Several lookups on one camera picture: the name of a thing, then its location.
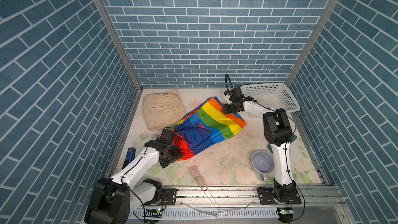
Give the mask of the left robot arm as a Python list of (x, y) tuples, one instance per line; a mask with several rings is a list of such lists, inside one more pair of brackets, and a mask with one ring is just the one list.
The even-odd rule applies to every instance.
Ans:
[(182, 158), (177, 141), (177, 134), (164, 129), (155, 140), (145, 143), (142, 152), (119, 173), (100, 178), (94, 185), (85, 223), (124, 224), (131, 212), (146, 204), (161, 203), (157, 212), (162, 213), (167, 197), (161, 182), (142, 177), (157, 163), (165, 168)]

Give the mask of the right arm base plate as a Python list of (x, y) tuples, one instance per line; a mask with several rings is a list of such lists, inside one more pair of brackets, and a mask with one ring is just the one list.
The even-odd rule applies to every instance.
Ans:
[(261, 205), (272, 205), (272, 204), (300, 205), (300, 204), (302, 204), (300, 194), (296, 187), (293, 187), (293, 188), (259, 187), (255, 191), (259, 196), (259, 201), (260, 201)]

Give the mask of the rainbow coloured shorts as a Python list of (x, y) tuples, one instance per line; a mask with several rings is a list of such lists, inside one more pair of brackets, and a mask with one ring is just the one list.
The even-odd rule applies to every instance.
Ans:
[(180, 161), (235, 137), (247, 125), (239, 114), (224, 114), (222, 107), (216, 96), (210, 97), (169, 127), (177, 136), (176, 145), (182, 153)]

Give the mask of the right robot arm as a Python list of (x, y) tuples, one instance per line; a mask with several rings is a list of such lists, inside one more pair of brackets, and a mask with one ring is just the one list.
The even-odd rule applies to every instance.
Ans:
[(293, 130), (289, 117), (283, 108), (272, 109), (258, 103), (250, 96), (244, 96), (238, 88), (227, 88), (224, 92), (227, 101), (222, 107), (225, 114), (248, 112), (263, 121), (263, 134), (271, 145), (274, 156), (275, 177), (274, 196), (278, 201), (287, 201), (288, 197), (298, 196), (296, 182), (291, 175), (289, 158), (290, 140)]

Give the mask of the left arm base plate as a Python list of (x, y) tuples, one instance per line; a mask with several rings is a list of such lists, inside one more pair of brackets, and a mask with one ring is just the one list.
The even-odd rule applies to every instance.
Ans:
[(145, 206), (165, 205), (163, 201), (167, 201), (167, 206), (175, 205), (178, 192), (176, 188), (155, 189), (153, 187), (144, 190), (135, 188), (133, 191), (139, 196)]

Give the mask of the beige shorts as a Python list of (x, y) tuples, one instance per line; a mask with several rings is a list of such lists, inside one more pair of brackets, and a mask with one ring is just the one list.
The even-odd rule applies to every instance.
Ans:
[(186, 110), (177, 90), (146, 95), (143, 99), (143, 114), (148, 130), (159, 131), (179, 122)]

